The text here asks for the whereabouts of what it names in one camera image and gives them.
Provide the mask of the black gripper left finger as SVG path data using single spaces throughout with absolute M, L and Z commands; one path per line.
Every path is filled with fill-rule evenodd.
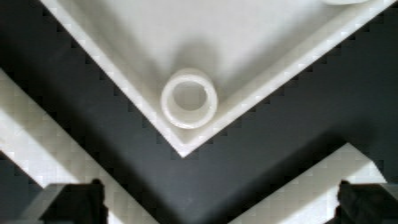
M 16 219 L 16 224 L 108 224 L 105 185 L 50 184 Z

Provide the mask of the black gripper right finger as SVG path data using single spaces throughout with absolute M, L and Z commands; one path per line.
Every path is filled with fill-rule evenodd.
M 398 184 L 339 183 L 334 224 L 398 224 Z

